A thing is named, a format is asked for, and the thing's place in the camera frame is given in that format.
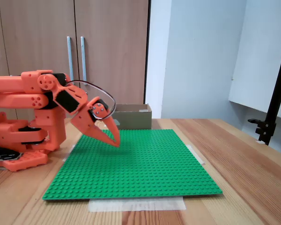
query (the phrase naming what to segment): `cabinet handle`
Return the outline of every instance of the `cabinet handle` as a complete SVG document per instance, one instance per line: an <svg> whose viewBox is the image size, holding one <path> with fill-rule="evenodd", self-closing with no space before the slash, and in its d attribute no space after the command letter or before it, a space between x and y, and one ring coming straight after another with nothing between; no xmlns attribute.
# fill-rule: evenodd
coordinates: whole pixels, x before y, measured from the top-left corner
<svg viewBox="0 0 281 225"><path fill-rule="evenodd" d="M69 36L67 37L67 54L69 56L70 79L72 81L72 80L74 80L74 75L73 75L71 38Z"/></svg>
<svg viewBox="0 0 281 225"><path fill-rule="evenodd" d="M80 37L80 39L81 39L82 74L83 74L83 80L87 81L87 78L86 78L86 68L85 68L84 37Z"/></svg>

